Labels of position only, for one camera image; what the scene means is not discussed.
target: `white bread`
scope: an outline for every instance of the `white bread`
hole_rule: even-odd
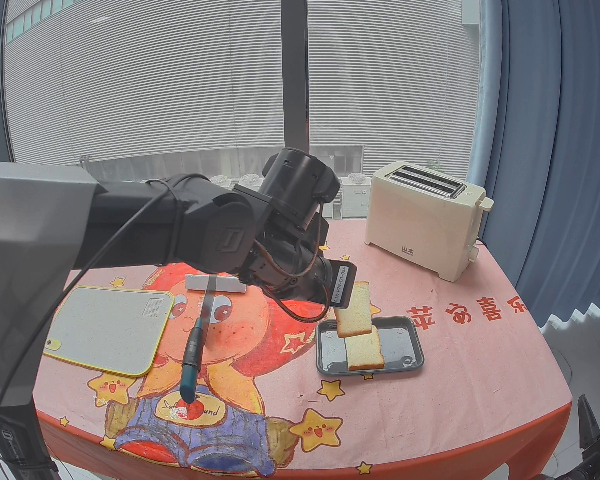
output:
[[[338,322],[338,337],[347,338],[371,332],[371,303],[368,281],[353,286],[351,300],[346,308],[334,308]]]
[[[349,370],[373,370],[384,368],[384,357],[380,350],[380,336],[375,325],[369,334],[344,338],[347,348]]]

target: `toaster lever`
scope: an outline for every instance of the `toaster lever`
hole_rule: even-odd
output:
[[[483,212],[490,212],[491,208],[493,208],[493,199],[485,197],[482,201],[480,201],[478,208],[480,208],[480,210]]]

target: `toaster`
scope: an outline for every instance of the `toaster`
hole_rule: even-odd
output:
[[[455,281],[477,258],[482,213],[492,207],[482,187],[394,162],[371,180],[365,243]]]

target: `toaster knob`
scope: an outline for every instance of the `toaster knob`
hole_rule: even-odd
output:
[[[469,251],[469,261],[473,262],[476,258],[478,258],[478,251],[480,251],[480,249],[478,249],[478,247],[475,245],[471,247],[471,251]]]

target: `yellow edge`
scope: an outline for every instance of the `yellow edge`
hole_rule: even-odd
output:
[[[69,299],[69,297],[71,296],[71,293],[73,293],[74,290],[76,290],[76,288],[96,288],[98,290],[112,290],[112,291],[124,291],[124,292],[142,292],[142,293],[161,293],[161,294],[167,294],[169,296],[169,298],[171,299],[171,307],[173,307],[173,303],[175,302],[175,299],[173,297],[173,293],[171,292],[165,292],[165,291],[160,291],[160,290],[141,290],[141,289],[136,289],[136,288],[109,288],[106,286],[90,286],[90,285],[78,285],[75,286],[73,288],[73,290],[71,290],[71,292],[69,292],[69,295],[66,296],[66,298],[63,300],[62,304],[60,305],[60,307],[58,308],[58,311],[56,311],[56,314],[54,315],[54,320],[56,319],[56,316],[58,315],[58,313],[60,313],[60,311],[62,311],[62,308],[64,308],[64,303],[66,302],[67,299]],[[167,316],[164,319],[164,323],[162,324],[162,329],[160,330],[160,334],[158,335],[158,341],[156,341],[155,343],[155,348],[153,349],[153,353],[151,355],[151,361],[149,362],[149,366],[147,366],[146,370],[144,370],[144,372],[142,373],[129,373],[129,372],[120,372],[118,370],[110,370],[110,369],[104,369],[101,366],[96,366],[93,364],[87,364],[87,363],[80,363],[78,361],[71,361],[71,359],[67,359],[65,357],[62,356],[58,356],[56,354],[53,354],[51,352],[46,352],[43,350],[42,354],[48,357],[53,357],[53,359],[58,359],[58,361],[62,361],[64,363],[69,363],[69,364],[75,364],[78,366],[83,366],[85,368],[88,368],[90,370],[97,370],[97,371],[103,371],[103,372],[108,372],[108,373],[115,373],[117,375],[122,375],[123,377],[132,377],[132,378],[140,378],[140,377],[144,377],[149,370],[151,370],[152,366],[153,366],[153,359],[155,358],[155,354],[156,352],[158,352],[158,347],[160,346],[160,340],[162,340],[162,335],[164,334],[164,330],[167,327],[167,322],[169,321],[169,313],[167,312]]]

